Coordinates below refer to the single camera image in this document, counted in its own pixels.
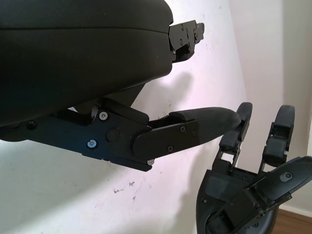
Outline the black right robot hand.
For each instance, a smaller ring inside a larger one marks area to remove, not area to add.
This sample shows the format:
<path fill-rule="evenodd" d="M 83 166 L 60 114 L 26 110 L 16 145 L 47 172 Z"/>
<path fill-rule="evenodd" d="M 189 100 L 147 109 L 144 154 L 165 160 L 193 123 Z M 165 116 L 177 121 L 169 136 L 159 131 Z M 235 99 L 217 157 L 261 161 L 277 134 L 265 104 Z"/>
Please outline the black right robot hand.
<path fill-rule="evenodd" d="M 295 120 L 291 105 L 282 105 L 271 124 L 258 172 L 236 167 L 252 109 L 249 102 L 239 106 L 241 123 L 222 137 L 204 175 L 196 200 L 199 234 L 269 234 L 279 206 L 311 181 L 310 156 L 287 160 Z"/>

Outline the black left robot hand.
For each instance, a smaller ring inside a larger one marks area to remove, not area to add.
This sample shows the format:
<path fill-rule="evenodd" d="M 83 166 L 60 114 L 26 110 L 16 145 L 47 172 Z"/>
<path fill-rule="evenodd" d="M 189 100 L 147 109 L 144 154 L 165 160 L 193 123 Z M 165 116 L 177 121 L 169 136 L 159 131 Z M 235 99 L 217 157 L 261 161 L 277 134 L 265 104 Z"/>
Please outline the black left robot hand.
<path fill-rule="evenodd" d="M 163 0 L 3 0 L 0 138 L 31 140 L 140 171 L 241 122 L 229 109 L 131 107 L 142 87 L 188 60 L 204 24 L 174 24 Z"/>

